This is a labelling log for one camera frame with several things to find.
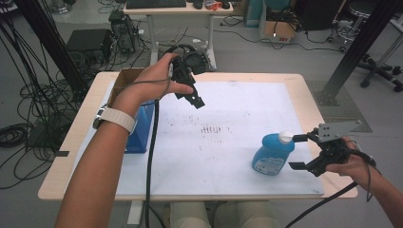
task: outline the stool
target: stool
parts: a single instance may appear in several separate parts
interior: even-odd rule
[[[353,2],[349,5],[349,11],[352,15],[356,16],[357,19],[350,25],[345,26],[337,30],[337,36],[344,39],[343,45],[340,47],[340,52],[346,51],[346,46],[349,42],[353,42],[354,38],[358,35],[360,31],[360,26],[364,19],[370,17],[371,13],[374,11],[376,4],[369,2]]]

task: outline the bottle label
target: bottle label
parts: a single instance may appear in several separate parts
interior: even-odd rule
[[[260,173],[276,175],[284,165],[284,162],[285,160],[281,158],[264,158],[256,162],[255,169]]]

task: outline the blue box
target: blue box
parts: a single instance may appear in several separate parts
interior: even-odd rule
[[[154,113],[154,102],[150,101],[140,106],[136,116],[136,127],[127,140],[125,153],[145,153],[147,150],[148,136],[152,117]]]
[[[113,85],[108,99],[108,105],[112,105],[122,88],[132,83],[143,72],[143,68],[123,68]],[[129,135],[125,153],[145,153],[147,150],[148,136],[154,113],[154,101],[149,101],[140,106],[135,117],[137,123],[133,133]]]

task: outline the table leg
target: table leg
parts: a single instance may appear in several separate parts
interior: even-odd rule
[[[208,41],[206,42],[205,46],[201,46],[201,48],[204,51],[204,54],[206,55],[208,62],[209,62],[209,68],[210,71],[216,71],[217,70],[217,65],[216,65],[216,58],[214,56],[214,49],[213,49],[213,27],[214,27],[214,15],[211,14],[209,15],[209,22],[208,22]]]
[[[154,20],[152,15],[147,15],[147,23],[148,23],[148,30],[150,32],[150,39],[151,39],[151,58],[150,64],[153,65],[158,61],[158,42],[155,41],[155,33],[154,33]]]
[[[140,227],[142,221],[143,202],[131,201],[130,212],[128,214],[127,226],[130,228]]]

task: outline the keyboard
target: keyboard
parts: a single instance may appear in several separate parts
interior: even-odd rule
[[[127,9],[185,8],[186,0],[127,0]]]

